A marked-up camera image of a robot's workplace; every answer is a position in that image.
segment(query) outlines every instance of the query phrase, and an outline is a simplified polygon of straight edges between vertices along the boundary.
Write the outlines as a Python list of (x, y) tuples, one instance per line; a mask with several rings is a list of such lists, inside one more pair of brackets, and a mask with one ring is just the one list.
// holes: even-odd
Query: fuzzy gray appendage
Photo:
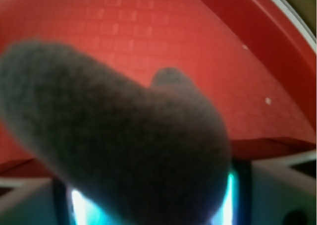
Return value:
[(125, 225), (202, 225), (224, 197), (224, 125), (177, 69), (144, 88), (72, 47), (18, 43), (0, 57), (0, 117)]

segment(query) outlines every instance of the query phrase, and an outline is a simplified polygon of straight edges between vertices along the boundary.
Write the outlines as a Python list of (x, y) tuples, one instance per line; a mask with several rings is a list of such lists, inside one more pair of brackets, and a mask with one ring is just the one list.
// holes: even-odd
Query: white surface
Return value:
[(57, 225), (51, 179), (1, 178), (0, 225)]
[(316, 159), (316, 150), (252, 162), (252, 222), (281, 225), (292, 210), (302, 210), (316, 224), (316, 179), (290, 166)]

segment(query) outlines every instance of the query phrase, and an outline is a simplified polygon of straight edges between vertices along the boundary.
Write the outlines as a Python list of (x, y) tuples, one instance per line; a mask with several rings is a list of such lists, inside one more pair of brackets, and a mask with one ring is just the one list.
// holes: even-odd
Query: red curved wall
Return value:
[[(212, 0), (214, 6), (209, 6), (211, 0), (203, 1), (208, 6), (201, 0), (0, 0), (0, 52), (26, 38), (61, 41), (143, 85), (159, 68), (177, 66), (218, 107), (231, 139), (294, 137), (315, 142), (307, 120), (311, 121), (311, 111), (303, 107), (306, 101), (300, 104), (296, 98), (310, 97), (311, 91), (303, 89), (311, 86), (311, 77), (300, 85), (303, 95), (293, 94), (287, 84), (312, 70), (306, 67), (302, 75), (286, 71), (286, 81), (278, 78), (279, 71), (270, 64), (295, 60), (275, 54), (279, 51), (275, 49), (265, 61), (257, 43), (258, 39), (265, 43), (265, 38), (254, 32), (248, 37), (246, 30), (240, 33), (235, 22), (244, 14), (228, 9), (243, 6), (241, 2), (249, 8), (254, 5), (250, 0)], [(259, 10), (256, 13), (269, 20)], [(285, 39), (276, 38), (279, 47)], [(294, 47), (286, 46), (289, 41), (284, 43), (295, 54)], [(304, 57), (299, 51), (296, 56), (300, 55), (310, 59), (311, 54)], [(3, 125), (0, 145), (0, 162), (29, 156)]]

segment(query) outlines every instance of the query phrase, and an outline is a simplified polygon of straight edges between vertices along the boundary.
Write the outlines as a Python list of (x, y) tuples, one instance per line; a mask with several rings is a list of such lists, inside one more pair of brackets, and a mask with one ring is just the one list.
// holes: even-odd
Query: glowing cyan light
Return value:
[(86, 218), (86, 199), (77, 190), (71, 191), (71, 198), (73, 201), (74, 215), (76, 218), (76, 225), (88, 225)]
[(227, 191), (218, 212), (211, 219), (212, 225), (233, 225), (234, 175), (228, 176)]
[(232, 225), (233, 219), (233, 175), (228, 177), (227, 193), (224, 197), (223, 211), (222, 211), (222, 225)]
[[(232, 173), (228, 176), (227, 191), (222, 206), (211, 220), (212, 225), (233, 225), (234, 181)], [(71, 192), (76, 225), (118, 225), (95, 203), (85, 198), (79, 191)]]

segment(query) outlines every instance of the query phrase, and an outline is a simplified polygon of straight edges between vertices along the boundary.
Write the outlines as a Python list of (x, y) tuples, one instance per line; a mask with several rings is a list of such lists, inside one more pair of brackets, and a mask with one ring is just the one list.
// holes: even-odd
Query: red surface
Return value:
[[(0, 0), (0, 16), (0, 52), (31, 37), (61, 41), (143, 85), (177, 66), (218, 107), (231, 139), (316, 140), (267, 65), (200, 0)], [(24, 158), (0, 130), (0, 162)]]
[(316, 131), (316, 54), (271, 0), (202, 0), (263, 62)]

